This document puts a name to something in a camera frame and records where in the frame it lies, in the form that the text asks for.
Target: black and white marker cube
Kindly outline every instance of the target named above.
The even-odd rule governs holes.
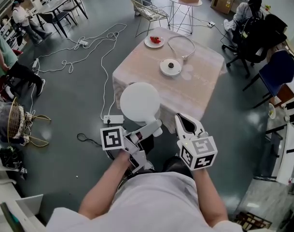
[[[213,137],[179,140],[177,144],[180,158],[190,170],[212,166],[218,153]]]
[[[100,138],[102,140],[103,150],[124,148],[124,140],[121,126],[101,128]]]

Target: concrete floor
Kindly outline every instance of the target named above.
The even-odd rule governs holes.
[[[215,22],[223,32],[222,22],[225,18],[231,18],[232,14],[219,13],[210,8],[210,0],[202,1],[202,6],[194,8],[194,17]],[[157,6],[170,5],[168,0],[152,2]],[[110,77],[106,86],[104,110],[104,114],[107,114],[113,100],[112,72],[144,39],[145,34],[134,37],[139,18],[134,17],[130,0],[84,0],[84,3],[89,19],[86,20],[82,14],[77,17],[79,25],[73,26],[68,33],[74,40],[81,36],[98,35],[115,23],[127,24],[127,28],[118,38],[115,50],[104,60]],[[169,7],[165,7],[165,10],[170,12]],[[175,22],[181,21],[182,17],[183,14],[178,13]],[[222,51],[222,37],[216,28],[206,27],[195,27],[191,36],[229,60],[233,55],[229,51]],[[19,61],[29,65],[35,57],[73,46],[69,40],[55,33],[39,47],[28,45]],[[100,66],[100,58],[111,46],[111,42],[103,43],[87,60],[75,64],[72,74],[68,73],[68,67],[63,71],[41,74],[47,83],[33,108],[36,109],[36,114],[45,114],[52,122],[35,122],[32,135],[41,136],[50,141],[50,144],[45,148],[35,148],[32,145],[24,148],[28,179],[18,180],[18,185],[25,196],[44,194],[40,211],[44,221],[48,221],[56,207],[62,206],[77,211],[84,195],[96,184],[111,162],[100,148],[76,139],[76,135],[82,132],[100,141],[99,129],[103,124],[99,114],[103,105],[103,85],[106,79]],[[88,53],[88,50],[78,49],[42,58],[41,69],[59,69],[62,67],[62,60],[79,60]],[[250,70],[252,76],[262,65],[257,64]],[[214,137],[219,151],[209,173],[226,203],[229,214],[233,214],[252,180],[254,169],[262,154],[261,145],[267,125],[266,105],[251,109],[260,101],[266,90],[263,84],[258,83],[242,92],[242,88],[249,82],[244,75],[241,61],[232,64],[230,73],[222,71],[202,118],[205,129]],[[30,90],[26,91],[20,102],[28,111]],[[113,107],[111,114],[121,114],[121,111]],[[126,120],[125,127],[134,129],[137,125]],[[163,128],[163,131],[163,135],[155,139],[155,148],[148,156],[159,171],[163,162],[178,151],[175,134],[170,134],[166,128]]]

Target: person sitting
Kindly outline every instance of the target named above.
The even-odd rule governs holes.
[[[18,63],[16,54],[0,35],[0,77],[4,75],[10,75],[35,83],[37,95],[42,93],[46,83],[45,79],[41,79],[38,75],[34,74],[27,66]]]
[[[35,46],[38,46],[42,43],[42,40],[46,39],[52,33],[46,33],[42,30],[34,21],[31,20],[32,16],[30,16],[23,7],[20,5],[24,2],[24,0],[14,0],[12,4],[12,16],[15,23],[21,23],[21,27],[26,31],[29,35],[31,41]]]
[[[235,31],[238,32],[238,29],[243,28],[247,20],[253,16],[263,19],[264,15],[260,11],[261,5],[262,0],[249,0],[248,3],[242,2],[237,8],[233,20],[224,20],[225,31],[229,32],[229,30],[232,30],[233,34]]]

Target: small round table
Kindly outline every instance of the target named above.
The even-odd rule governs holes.
[[[171,4],[171,9],[170,9],[170,14],[169,14],[169,23],[170,23],[171,20],[172,20],[172,24],[171,24],[171,25],[172,25],[172,30],[174,31],[174,16],[175,16],[175,14],[177,13],[177,11],[179,10],[179,8],[180,8],[181,5],[185,5],[185,6],[187,6],[187,12],[186,12],[186,14],[185,14],[184,17],[183,17],[183,20],[182,20],[182,22],[180,23],[180,25],[179,25],[179,27],[178,27],[178,29],[177,29],[177,32],[179,31],[179,29],[180,29],[180,27],[181,27],[181,25],[182,25],[182,23],[183,23],[185,17],[186,17],[187,15],[189,15],[189,17],[190,17],[191,30],[189,30],[189,29],[185,29],[185,28],[182,28],[182,30],[183,30],[183,31],[186,30],[186,31],[188,31],[190,34],[192,34],[192,33],[193,33],[193,30],[194,30],[194,22],[193,22],[193,7],[200,6],[200,5],[203,4],[203,2],[202,2],[201,0],[199,0],[198,2],[192,2],[192,3],[186,3],[186,2],[183,2],[183,1],[181,1],[181,0],[170,0],[170,1],[172,2],[172,4]],[[179,7],[177,8],[176,12],[174,11],[174,5],[175,5],[175,3],[179,4]]]

